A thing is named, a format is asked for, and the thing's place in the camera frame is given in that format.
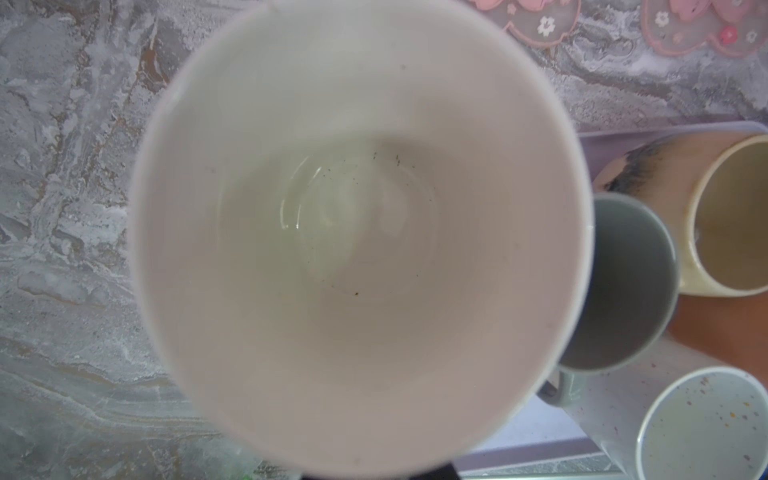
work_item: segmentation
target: white flower print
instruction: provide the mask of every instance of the white flower print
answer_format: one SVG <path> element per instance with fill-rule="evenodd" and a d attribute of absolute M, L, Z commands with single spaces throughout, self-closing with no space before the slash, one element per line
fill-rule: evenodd
<path fill-rule="evenodd" d="M 548 37 L 554 31 L 554 18 L 541 17 L 538 23 L 537 31 L 545 37 Z"/>
<path fill-rule="evenodd" d="M 656 25 L 659 25 L 660 27 L 664 28 L 669 24 L 670 22 L 670 13 L 669 12 L 656 12 Z"/>

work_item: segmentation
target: orange surface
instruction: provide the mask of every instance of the orange surface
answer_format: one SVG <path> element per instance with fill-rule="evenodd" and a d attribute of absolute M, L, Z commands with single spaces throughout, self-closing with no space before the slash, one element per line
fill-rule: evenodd
<path fill-rule="evenodd" d="M 768 293 L 742 298 L 681 295 L 669 333 L 768 386 Z"/>

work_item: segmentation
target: yellow mug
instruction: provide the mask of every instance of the yellow mug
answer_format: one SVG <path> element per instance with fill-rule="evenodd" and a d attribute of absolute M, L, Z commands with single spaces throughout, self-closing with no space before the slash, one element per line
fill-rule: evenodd
<path fill-rule="evenodd" d="M 595 191 L 631 195 L 667 225 L 680 291 L 747 296 L 768 291 L 768 134 L 678 134 L 612 161 Z"/>

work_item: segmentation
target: cup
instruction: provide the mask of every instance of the cup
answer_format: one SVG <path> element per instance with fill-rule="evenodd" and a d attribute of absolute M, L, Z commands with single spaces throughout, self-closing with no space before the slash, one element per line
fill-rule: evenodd
<path fill-rule="evenodd" d="M 562 354 L 593 250 L 545 76 L 445 0 L 261 2 L 165 92 L 129 215 L 174 380 L 318 478 L 426 471 L 490 435 Z"/>
<path fill-rule="evenodd" d="M 538 396 L 579 401 L 586 375 L 610 372 L 646 351 L 667 328 L 677 301 L 674 242 L 659 217 L 622 194 L 594 196 L 594 265 L 584 309 L 560 358 L 558 386 Z"/>
<path fill-rule="evenodd" d="M 662 337 L 585 378 L 564 409 L 633 480 L 757 480 L 768 465 L 768 392 L 743 370 Z"/>
<path fill-rule="evenodd" d="M 596 191 L 631 195 L 664 221 L 680 256 L 680 291 L 768 290 L 768 135 L 709 131 L 662 138 L 603 169 Z"/>

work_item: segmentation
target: marble countertop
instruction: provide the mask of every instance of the marble countertop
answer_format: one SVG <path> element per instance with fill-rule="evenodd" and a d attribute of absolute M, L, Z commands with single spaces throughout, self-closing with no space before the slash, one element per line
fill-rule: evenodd
<path fill-rule="evenodd" d="M 255 3 L 0 1 L 0 478 L 293 476 L 222 437 L 168 379 L 126 264 L 154 103 Z M 768 48 L 664 58 L 639 22 L 639 0 L 584 0 L 569 38 L 528 50 L 579 131 L 768 123 Z"/>

